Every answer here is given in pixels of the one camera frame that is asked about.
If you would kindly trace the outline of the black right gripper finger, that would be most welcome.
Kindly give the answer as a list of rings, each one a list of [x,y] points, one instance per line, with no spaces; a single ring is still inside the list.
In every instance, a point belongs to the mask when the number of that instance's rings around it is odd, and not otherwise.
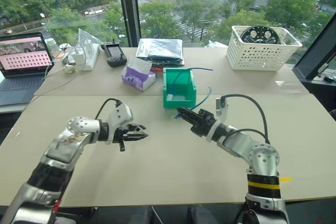
[[[180,112],[179,114],[184,121],[192,125],[197,125],[201,121],[200,115],[194,112]]]
[[[195,113],[194,111],[185,107],[178,107],[177,112],[181,118],[201,118],[198,113]]]

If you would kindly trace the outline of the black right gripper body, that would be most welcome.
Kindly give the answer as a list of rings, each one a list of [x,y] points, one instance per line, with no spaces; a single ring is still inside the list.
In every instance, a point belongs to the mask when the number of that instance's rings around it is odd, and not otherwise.
[[[199,137],[207,136],[216,119],[212,113],[204,109],[200,109],[198,114],[201,116],[201,121],[197,125],[192,125],[191,131]]]

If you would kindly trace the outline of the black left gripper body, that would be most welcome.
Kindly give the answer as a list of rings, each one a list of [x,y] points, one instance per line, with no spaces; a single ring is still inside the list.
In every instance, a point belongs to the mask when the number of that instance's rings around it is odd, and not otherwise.
[[[116,129],[113,136],[113,143],[118,143],[121,152],[125,151],[124,142],[127,141],[135,141],[136,137],[134,135],[136,130],[135,124],[127,124],[126,126],[122,126]]]

